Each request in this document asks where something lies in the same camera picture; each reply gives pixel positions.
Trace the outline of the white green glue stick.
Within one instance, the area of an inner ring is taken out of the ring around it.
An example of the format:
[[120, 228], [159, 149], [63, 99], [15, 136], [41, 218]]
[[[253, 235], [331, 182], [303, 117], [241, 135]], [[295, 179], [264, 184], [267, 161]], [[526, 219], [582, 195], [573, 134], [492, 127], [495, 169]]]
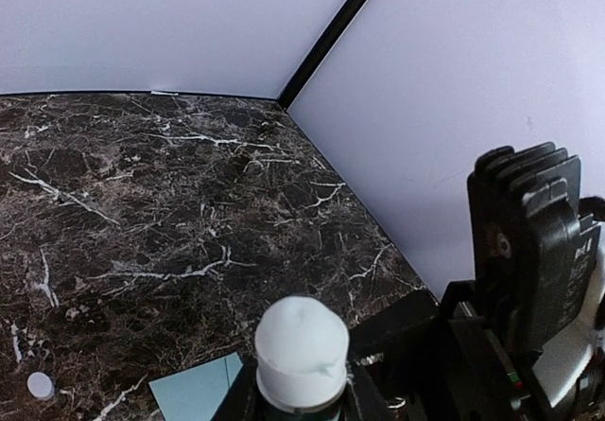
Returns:
[[256, 327], [256, 386], [265, 420], [338, 420], [348, 381], [347, 325], [315, 298], [287, 296]]

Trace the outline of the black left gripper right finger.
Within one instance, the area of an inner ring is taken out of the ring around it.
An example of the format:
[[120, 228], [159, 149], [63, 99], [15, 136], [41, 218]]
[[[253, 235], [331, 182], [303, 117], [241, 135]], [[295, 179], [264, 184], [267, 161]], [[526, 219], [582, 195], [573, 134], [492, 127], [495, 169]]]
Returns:
[[357, 363], [348, 364], [347, 384], [343, 396], [344, 420], [390, 420], [390, 410], [369, 373]]

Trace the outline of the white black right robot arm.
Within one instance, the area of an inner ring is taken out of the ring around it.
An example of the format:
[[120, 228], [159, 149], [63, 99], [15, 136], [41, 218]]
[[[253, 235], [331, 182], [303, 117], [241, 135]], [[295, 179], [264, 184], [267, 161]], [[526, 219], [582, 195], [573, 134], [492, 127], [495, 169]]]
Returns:
[[576, 420], [604, 399], [604, 218], [552, 185], [469, 195], [475, 276], [353, 331], [348, 420]]

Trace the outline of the light blue paper envelope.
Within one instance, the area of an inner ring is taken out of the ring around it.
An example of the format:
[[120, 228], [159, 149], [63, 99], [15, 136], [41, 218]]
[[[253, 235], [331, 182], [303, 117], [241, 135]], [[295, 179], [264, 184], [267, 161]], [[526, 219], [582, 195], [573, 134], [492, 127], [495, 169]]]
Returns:
[[211, 420], [240, 369], [237, 353], [149, 382], [167, 421]]

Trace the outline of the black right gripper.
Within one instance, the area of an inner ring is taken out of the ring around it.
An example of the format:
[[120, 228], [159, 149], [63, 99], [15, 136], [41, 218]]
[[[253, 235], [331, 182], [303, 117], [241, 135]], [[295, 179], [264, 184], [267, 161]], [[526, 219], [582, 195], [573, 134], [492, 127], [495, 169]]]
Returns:
[[415, 290], [366, 319], [350, 332], [350, 363], [366, 369], [388, 408], [402, 398], [407, 420], [552, 419], [527, 361], [510, 357], [475, 314], [474, 288], [453, 282], [440, 301]]

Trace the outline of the small white glue cap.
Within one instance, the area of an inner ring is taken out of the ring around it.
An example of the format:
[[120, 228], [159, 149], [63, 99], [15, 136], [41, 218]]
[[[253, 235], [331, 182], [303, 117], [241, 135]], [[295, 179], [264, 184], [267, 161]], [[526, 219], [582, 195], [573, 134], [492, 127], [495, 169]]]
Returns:
[[37, 400], [46, 401], [55, 395], [54, 383], [44, 372], [31, 373], [26, 380], [26, 386], [30, 394]]

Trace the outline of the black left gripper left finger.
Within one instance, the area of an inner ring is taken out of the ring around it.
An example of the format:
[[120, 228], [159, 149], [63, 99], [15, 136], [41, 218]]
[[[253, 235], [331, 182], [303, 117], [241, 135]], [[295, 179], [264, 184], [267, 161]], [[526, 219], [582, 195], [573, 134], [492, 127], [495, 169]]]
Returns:
[[216, 421], [254, 421], [258, 419], [256, 365], [245, 364], [237, 374], [216, 410]]

